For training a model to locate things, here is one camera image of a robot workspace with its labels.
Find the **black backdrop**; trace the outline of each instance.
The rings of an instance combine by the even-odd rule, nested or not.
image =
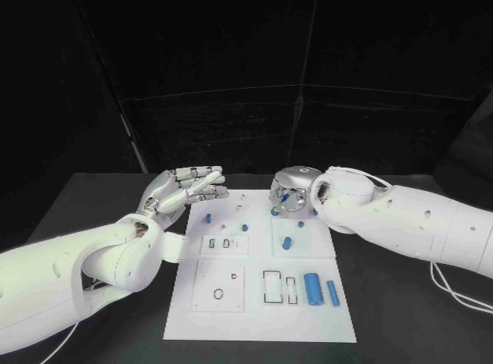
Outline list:
[[[493,80],[493,0],[79,9],[154,172],[429,173]]]

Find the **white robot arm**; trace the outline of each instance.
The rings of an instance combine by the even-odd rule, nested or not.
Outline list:
[[[375,186],[369,177],[385,187]],[[282,200],[274,215],[297,211],[310,202],[334,231],[493,278],[493,212],[340,167],[324,174],[310,167],[282,169],[269,198]]]
[[[135,214],[0,254],[0,355],[37,343],[151,283],[189,239],[166,233],[184,205],[228,197],[220,167],[164,171]],[[104,287],[83,289],[82,273]]]

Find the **small blue object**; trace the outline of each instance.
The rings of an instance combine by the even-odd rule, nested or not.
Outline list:
[[[323,291],[320,289],[317,273],[304,275],[305,295],[308,296],[308,305],[318,306],[324,303]]]
[[[284,248],[284,250],[288,250],[290,247],[291,247],[291,238],[290,237],[285,237],[284,238],[282,248]]]
[[[330,290],[333,305],[339,307],[341,304],[339,303],[337,291],[336,291],[336,286],[333,285],[333,281],[327,281],[327,289]]]

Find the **black tablecloth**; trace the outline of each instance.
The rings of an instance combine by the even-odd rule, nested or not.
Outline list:
[[[134,212],[154,175],[75,174],[30,242],[109,224]],[[431,176],[382,176],[392,184],[442,193]],[[268,189],[272,176],[228,176],[230,189]],[[170,230],[184,233],[189,211]],[[79,323],[53,363],[493,363],[493,315],[463,307],[434,285],[428,263],[334,231],[333,243],[357,344],[163,340],[177,265],[150,287]],[[493,304],[493,280],[441,265],[452,288]],[[334,323],[324,322],[336,329]],[[0,356],[39,363],[69,330]]]

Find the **white board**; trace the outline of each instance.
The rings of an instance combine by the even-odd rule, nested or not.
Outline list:
[[[229,192],[229,198],[191,206],[190,245],[179,266],[164,339],[354,343],[327,225],[311,206],[274,217],[268,190]],[[291,237],[288,250],[282,249],[284,237]],[[279,272],[281,287],[274,288],[277,275],[269,275],[265,284],[265,271]],[[305,273],[320,277],[320,306],[307,302]],[[287,278],[291,282],[295,278],[295,287],[288,287]],[[336,285],[339,307],[333,306],[327,281]],[[265,302],[266,286],[275,289],[271,297],[282,294],[282,303]],[[295,294],[292,304],[290,295]]]

